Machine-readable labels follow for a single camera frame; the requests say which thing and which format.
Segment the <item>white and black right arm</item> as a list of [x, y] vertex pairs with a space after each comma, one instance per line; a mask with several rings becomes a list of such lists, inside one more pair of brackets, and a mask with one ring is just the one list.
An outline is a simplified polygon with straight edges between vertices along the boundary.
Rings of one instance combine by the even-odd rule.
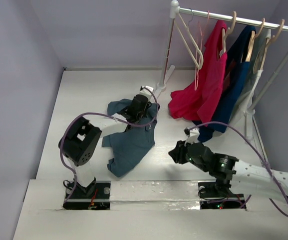
[[288, 172], [267, 170], [234, 156], [213, 153], [200, 142], [190, 144], [180, 140], [168, 154], [175, 163], [191, 163], [214, 177], [214, 191], [219, 196], [257, 195], [288, 203]]

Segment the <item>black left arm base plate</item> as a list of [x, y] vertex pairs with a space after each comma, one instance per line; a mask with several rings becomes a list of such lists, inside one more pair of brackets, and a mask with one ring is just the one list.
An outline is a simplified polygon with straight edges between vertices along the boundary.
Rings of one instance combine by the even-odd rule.
[[69, 200], [63, 204], [66, 210], [110, 210], [110, 181], [100, 181], [90, 196], [76, 187]]

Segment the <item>teal blue t-shirt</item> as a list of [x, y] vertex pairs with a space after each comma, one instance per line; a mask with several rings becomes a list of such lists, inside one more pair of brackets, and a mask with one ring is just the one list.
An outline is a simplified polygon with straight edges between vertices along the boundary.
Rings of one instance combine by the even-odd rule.
[[111, 148], [113, 158], [108, 161], [108, 170], [116, 177], [123, 177], [133, 170], [149, 150], [155, 145], [155, 126], [158, 104], [152, 103], [147, 116], [142, 118], [140, 125], [149, 123], [145, 127], [135, 127], [126, 132], [114, 133], [102, 139], [103, 148]]

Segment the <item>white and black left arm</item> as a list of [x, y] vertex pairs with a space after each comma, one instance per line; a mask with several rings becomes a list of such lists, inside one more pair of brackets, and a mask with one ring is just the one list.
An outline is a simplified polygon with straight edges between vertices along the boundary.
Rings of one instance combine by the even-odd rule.
[[110, 102], [106, 114], [92, 112], [92, 118], [84, 113], [76, 117], [58, 143], [61, 161], [69, 160], [65, 167], [74, 175], [72, 182], [63, 182], [66, 199], [77, 193], [85, 198], [96, 194], [90, 159], [98, 145], [112, 150], [113, 157], [106, 166], [115, 177], [132, 171], [155, 145], [158, 110], [158, 104], [139, 93], [133, 99]]

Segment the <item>pink wire hanger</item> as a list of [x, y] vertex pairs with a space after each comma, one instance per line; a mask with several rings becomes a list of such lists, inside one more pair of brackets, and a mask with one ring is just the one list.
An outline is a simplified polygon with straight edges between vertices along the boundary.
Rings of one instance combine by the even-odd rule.
[[[207, 11], [207, 22], [206, 25], [204, 27], [204, 29], [202, 29], [200, 22], [198, 22], [198, 27], [200, 30], [200, 45], [199, 45], [199, 50], [200, 52], [202, 52], [202, 48], [203, 48], [203, 38], [204, 38], [204, 31], [207, 29], [208, 26], [208, 22], [209, 22], [209, 18], [210, 18], [210, 12]], [[196, 57], [199, 56], [199, 67], [202, 67], [202, 57], [203, 57], [203, 53], [198, 53], [198, 51], [196, 50]], [[199, 71], [200, 68], [195, 67], [195, 79], [194, 79], [194, 90], [196, 91], [198, 89], [198, 84], [199, 84]]]

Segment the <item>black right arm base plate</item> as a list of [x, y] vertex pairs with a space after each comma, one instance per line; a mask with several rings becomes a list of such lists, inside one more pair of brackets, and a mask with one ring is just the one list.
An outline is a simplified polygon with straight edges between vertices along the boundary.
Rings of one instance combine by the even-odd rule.
[[198, 197], [201, 210], [247, 209], [242, 193], [234, 194], [215, 181], [199, 182]]

